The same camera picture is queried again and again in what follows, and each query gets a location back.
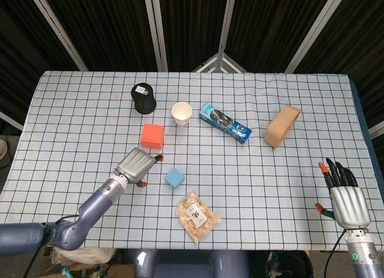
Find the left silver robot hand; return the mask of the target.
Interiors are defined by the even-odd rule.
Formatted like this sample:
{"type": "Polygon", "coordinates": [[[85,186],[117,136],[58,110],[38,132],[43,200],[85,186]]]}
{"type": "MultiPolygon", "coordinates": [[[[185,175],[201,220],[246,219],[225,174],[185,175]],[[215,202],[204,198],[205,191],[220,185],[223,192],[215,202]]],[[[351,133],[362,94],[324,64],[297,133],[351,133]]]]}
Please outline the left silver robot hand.
{"type": "Polygon", "coordinates": [[[142,181],[143,177],[153,165],[163,160],[164,156],[162,154],[151,156],[144,150],[133,148],[117,165],[114,172],[117,175],[126,177],[129,184],[135,184],[140,188],[144,188],[148,184],[142,181]]]}

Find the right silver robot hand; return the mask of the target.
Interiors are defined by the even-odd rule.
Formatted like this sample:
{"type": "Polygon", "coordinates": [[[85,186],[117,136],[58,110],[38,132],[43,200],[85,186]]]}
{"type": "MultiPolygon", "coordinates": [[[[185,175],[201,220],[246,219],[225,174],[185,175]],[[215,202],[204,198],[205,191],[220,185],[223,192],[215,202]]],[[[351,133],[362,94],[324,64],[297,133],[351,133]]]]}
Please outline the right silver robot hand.
{"type": "Polygon", "coordinates": [[[319,203],[315,204],[319,214],[337,222],[343,229],[367,229],[371,223],[370,213],[364,192],[358,186],[352,171],[339,162],[327,158],[326,163],[319,162],[328,188],[332,209],[327,210],[319,203]]]}

